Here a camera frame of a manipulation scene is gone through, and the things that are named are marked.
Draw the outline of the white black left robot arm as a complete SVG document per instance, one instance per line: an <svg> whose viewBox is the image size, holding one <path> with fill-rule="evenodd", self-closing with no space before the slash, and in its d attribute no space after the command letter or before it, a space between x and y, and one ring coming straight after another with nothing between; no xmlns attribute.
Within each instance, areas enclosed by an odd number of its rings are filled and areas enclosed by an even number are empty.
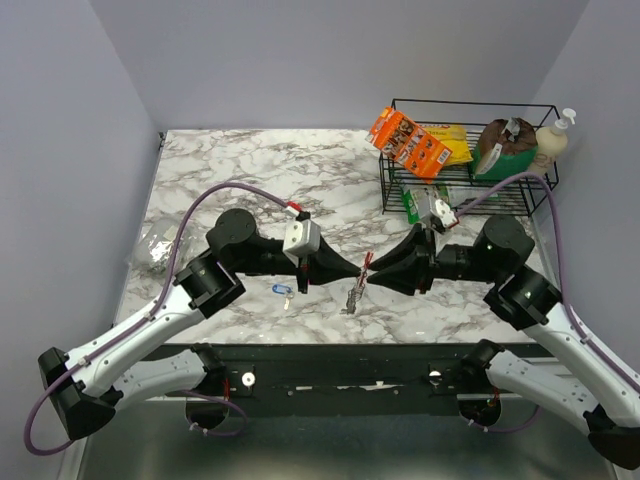
<svg viewBox="0 0 640 480"><path fill-rule="evenodd" d="M160 360L148 357L244 294L240 275L292 276L301 293L359 275L357 266L327 244L309 213L288 212L282 239L262 237L247 210L223 212L206 234L207 249L169 276L165 293L81 347L40 355L43 383L70 440L96 433L117 411L150 397L223 392L228 371L210 346L194 344Z"/></svg>

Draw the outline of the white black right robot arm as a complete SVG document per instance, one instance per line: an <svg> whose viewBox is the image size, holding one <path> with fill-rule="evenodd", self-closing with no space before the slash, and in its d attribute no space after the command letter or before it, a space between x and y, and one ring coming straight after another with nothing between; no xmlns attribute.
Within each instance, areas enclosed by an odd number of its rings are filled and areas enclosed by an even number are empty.
<svg viewBox="0 0 640 480"><path fill-rule="evenodd" d="M572 374L564 380L490 340L479 341L449 378L480 392L515 393L586 435L606 460L639 467L639 375L578 319L565 295L526 264L535 246L513 217L494 215L471 246L435 247L416 225L393 250L371 263L370 283L413 295L434 280L490 284L484 297L501 320L551 353Z"/></svg>

